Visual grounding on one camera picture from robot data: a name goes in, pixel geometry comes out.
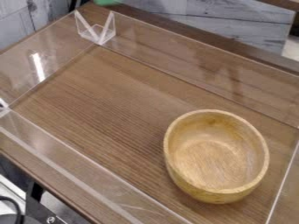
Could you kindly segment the light wooden bowl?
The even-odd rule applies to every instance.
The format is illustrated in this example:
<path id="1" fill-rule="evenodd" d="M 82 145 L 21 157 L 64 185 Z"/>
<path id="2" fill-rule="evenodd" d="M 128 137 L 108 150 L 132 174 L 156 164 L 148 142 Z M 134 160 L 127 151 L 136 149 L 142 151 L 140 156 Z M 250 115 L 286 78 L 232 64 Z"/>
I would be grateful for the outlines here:
<path id="1" fill-rule="evenodd" d="M 180 115 L 163 137 L 168 175 L 196 200 L 228 204 L 258 188 L 270 166 L 267 140 L 239 115 L 200 109 Z"/>

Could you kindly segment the clear acrylic tray wall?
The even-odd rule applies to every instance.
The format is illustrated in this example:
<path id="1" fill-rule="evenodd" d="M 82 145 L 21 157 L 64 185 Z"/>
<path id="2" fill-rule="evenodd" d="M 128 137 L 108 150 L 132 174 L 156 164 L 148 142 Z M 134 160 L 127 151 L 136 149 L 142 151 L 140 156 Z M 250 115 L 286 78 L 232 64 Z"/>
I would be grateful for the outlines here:
<path id="1" fill-rule="evenodd" d="M 0 98 L 4 155 L 103 224 L 192 224 L 168 177 L 163 138 L 180 101 Z"/>

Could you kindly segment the black table leg frame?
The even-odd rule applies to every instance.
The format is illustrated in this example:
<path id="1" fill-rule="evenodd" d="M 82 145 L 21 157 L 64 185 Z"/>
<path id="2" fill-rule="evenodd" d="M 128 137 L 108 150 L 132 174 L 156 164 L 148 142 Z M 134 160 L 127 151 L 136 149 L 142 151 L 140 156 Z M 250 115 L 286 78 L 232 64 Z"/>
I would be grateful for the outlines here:
<path id="1" fill-rule="evenodd" d="M 76 220 L 76 213 L 35 181 L 25 191 L 25 214 L 39 224 L 75 224 Z"/>

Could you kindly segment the clear acrylic corner bracket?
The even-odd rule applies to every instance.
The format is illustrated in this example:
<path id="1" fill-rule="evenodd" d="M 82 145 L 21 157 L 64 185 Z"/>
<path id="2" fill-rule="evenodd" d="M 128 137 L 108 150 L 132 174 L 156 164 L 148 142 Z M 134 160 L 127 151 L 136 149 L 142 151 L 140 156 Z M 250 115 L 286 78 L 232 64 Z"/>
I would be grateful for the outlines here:
<path id="1" fill-rule="evenodd" d="M 103 46 L 116 36 L 114 12 L 108 13 L 104 25 L 91 25 L 78 10 L 75 10 L 74 16 L 79 35 L 94 44 Z"/>

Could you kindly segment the green rectangular block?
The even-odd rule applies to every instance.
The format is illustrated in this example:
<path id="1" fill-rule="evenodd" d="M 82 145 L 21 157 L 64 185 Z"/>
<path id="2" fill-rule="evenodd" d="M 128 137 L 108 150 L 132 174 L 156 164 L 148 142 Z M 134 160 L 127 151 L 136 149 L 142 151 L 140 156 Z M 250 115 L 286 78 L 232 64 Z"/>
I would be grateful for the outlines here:
<path id="1" fill-rule="evenodd" d="M 94 0 L 95 4 L 100 6 L 116 5 L 123 2 L 123 0 Z"/>

